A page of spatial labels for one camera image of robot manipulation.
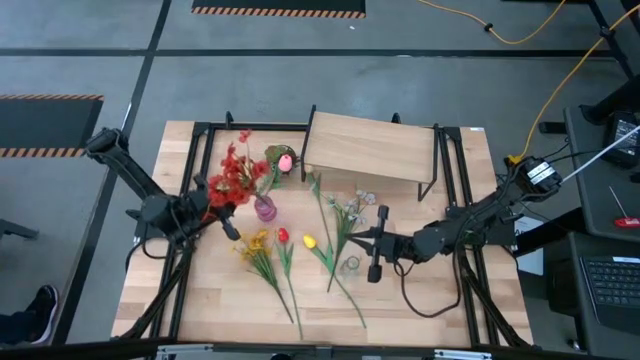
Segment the red artificial flower bunch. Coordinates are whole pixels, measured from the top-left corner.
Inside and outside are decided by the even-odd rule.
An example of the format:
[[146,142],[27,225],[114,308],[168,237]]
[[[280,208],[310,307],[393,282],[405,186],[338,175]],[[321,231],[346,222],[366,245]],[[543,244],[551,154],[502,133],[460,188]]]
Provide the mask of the red artificial flower bunch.
[[266,159],[254,160],[250,156],[249,138],[252,131],[241,130],[238,142],[244,145],[246,153],[239,155],[237,146],[231,142],[221,160],[221,173],[208,181],[208,201],[211,207],[223,207],[233,204],[247,204],[252,196],[261,196],[258,188],[261,179],[271,173]]

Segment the black and silver crossbeam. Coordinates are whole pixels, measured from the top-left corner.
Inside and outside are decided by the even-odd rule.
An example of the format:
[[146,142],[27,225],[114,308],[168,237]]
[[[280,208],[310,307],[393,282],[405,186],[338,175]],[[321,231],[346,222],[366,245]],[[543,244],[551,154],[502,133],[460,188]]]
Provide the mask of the black and silver crossbeam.
[[478,345],[471,348],[398,348],[326,345],[266,345],[239,343],[190,343],[171,338],[114,339],[104,342],[27,346],[0,349],[0,360],[133,360],[162,357],[163,360],[192,353],[266,353],[333,360],[338,356],[406,356],[425,360],[621,360],[585,354]]

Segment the wooden shelf with black legs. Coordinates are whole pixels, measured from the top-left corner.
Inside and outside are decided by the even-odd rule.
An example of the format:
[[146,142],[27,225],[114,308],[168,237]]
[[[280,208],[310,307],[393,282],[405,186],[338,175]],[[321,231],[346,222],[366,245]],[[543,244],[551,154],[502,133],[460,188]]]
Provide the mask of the wooden shelf with black legs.
[[307,165],[416,183],[422,201],[438,179],[442,133],[439,124],[406,125],[398,114],[383,122],[313,109],[300,163],[303,170]]

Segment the pink artificial tulip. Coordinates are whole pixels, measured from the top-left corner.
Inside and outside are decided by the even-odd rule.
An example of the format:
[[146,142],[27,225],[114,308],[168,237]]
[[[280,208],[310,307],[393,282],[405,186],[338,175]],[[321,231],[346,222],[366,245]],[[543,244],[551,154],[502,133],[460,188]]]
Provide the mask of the pink artificial tulip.
[[282,178],[288,175],[295,167],[294,158],[289,154],[281,155],[274,162],[269,163],[269,172],[262,182],[258,194],[266,197],[272,190],[282,186]]

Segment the black tablet screen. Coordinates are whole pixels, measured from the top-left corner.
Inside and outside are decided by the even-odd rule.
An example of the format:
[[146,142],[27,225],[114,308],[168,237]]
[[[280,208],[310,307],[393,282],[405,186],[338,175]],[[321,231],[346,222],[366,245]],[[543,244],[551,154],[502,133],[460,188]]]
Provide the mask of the black tablet screen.
[[634,113],[613,112],[606,125],[604,145],[615,143],[615,146],[602,158],[623,169],[631,169],[640,164],[640,130],[634,132],[639,125],[640,121]]

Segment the black striped floor mat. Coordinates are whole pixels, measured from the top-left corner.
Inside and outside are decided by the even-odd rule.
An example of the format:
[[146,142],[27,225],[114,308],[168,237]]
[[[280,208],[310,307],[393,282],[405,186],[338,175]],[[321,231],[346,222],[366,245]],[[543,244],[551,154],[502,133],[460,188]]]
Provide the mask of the black striped floor mat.
[[0,95],[0,158],[73,158],[94,132],[104,97]]
[[193,0],[202,15],[344,18],[366,17],[366,0]]

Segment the black keyboard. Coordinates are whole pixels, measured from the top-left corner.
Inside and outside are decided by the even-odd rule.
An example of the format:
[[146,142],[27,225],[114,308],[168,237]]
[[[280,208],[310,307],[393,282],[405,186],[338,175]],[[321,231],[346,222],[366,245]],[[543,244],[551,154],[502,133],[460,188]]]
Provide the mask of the black keyboard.
[[597,321],[640,336],[640,257],[579,258]]

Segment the red artificial tulip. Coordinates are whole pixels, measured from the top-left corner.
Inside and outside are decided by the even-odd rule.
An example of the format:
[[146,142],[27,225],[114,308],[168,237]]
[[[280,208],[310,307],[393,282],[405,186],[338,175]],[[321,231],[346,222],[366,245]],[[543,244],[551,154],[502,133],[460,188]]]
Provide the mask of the red artificial tulip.
[[296,321],[298,325],[299,338],[301,340],[304,339],[302,324],[299,316],[299,309],[296,300],[296,294],[293,288],[293,284],[291,281],[291,270],[293,264],[293,252],[294,252],[294,244],[290,239],[290,235],[288,231],[284,228],[278,228],[276,230],[276,247],[279,255],[279,259],[284,271],[284,275],[291,293],[291,298],[293,300],[294,312],[296,316]]

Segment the yellow artificial flower bunch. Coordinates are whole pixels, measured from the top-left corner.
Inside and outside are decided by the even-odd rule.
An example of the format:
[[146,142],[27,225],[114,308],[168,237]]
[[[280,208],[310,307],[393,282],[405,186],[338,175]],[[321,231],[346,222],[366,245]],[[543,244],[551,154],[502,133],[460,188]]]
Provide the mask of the yellow artificial flower bunch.
[[248,264],[248,272],[262,278],[269,287],[274,290],[290,322],[294,323],[294,319],[279,287],[278,278],[271,258],[271,247],[267,242],[268,234],[269,232],[267,230],[259,230],[254,235],[242,237],[238,244],[233,247],[233,251]]

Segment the green potted succulent plant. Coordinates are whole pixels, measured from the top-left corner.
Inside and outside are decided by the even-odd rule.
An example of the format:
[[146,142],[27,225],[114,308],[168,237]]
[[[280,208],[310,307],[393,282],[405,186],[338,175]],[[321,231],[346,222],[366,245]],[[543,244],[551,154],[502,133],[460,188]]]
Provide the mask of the green potted succulent plant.
[[264,151],[264,154],[272,169],[281,174],[291,173],[299,163],[297,153],[288,145],[270,145]]

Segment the purple ribbed glass vase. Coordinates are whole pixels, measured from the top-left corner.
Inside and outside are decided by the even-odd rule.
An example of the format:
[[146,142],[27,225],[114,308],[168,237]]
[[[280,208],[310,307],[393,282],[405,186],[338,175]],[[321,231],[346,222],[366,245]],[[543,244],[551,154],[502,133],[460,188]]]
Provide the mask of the purple ribbed glass vase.
[[277,207],[269,196],[257,196],[254,201],[256,216],[265,223],[271,222],[277,216]]

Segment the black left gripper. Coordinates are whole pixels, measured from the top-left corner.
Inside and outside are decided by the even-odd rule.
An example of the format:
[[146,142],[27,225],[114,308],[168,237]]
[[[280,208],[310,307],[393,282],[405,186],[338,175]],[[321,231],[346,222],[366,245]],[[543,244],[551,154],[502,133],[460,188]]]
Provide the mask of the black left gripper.
[[190,221],[191,234],[200,234],[208,226],[219,222],[227,238],[232,241],[240,239],[240,233],[232,224],[236,205],[227,202],[222,206],[213,206],[208,199],[208,183],[205,177],[197,174],[193,177],[196,188],[188,193],[189,204],[192,208],[193,219]]

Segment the yellow artificial tulip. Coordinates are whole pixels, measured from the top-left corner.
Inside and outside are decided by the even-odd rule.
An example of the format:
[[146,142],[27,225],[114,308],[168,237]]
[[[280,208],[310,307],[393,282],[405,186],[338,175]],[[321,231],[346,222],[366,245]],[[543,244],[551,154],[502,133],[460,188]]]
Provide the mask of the yellow artificial tulip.
[[[321,263],[325,266],[327,271],[330,274],[333,274],[334,270],[335,270],[335,263],[334,263],[334,259],[332,257],[332,255],[333,255],[332,244],[329,244],[328,247],[327,247],[327,250],[325,252],[323,252],[319,248],[318,241],[313,236],[308,235],[308,234],[303,236],[303,243],[306,246],[306,248],[309,249],[321,261]],[[337,283],[337,285],[339,286],[339,288],[342,290],[344,295],[347,297],[347,299],[351,302],[352,306],[354,307],[354,309],[356,310],[356,312],[358,314],[358,317],[360,319],[360,322],[361,322],[363,328],[366,329],[367,325],[366,325],[366,322],[364,320],[363,314],[362,314],[359,306],[356,304],[355,300],[351,296],[350,292],[344,287],[342,282],[337,277],[334,277],[334,280]]]

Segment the grey chair base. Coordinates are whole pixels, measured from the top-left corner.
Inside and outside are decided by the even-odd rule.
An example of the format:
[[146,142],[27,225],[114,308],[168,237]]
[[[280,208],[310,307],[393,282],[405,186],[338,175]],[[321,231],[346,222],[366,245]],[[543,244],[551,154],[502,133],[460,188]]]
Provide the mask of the grey chair base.
[[39,232],[14,222],[0,219],[0,240],[5,235],[15,235],[25,240],[35,240],[38,237]]

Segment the white artificial flower bunch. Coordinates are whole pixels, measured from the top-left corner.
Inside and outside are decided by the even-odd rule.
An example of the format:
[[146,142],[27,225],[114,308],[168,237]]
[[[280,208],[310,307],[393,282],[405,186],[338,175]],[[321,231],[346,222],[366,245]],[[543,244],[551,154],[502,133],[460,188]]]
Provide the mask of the white artificial flower bunch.
[[336,218],[337,249],[335,260],[338,260],[347,242],[346,235],[367,222],[364,210],[376,203],[376,195],[357,189],[355,196],[343,204],[332,196],[326,196],[325,200],[334,211]]

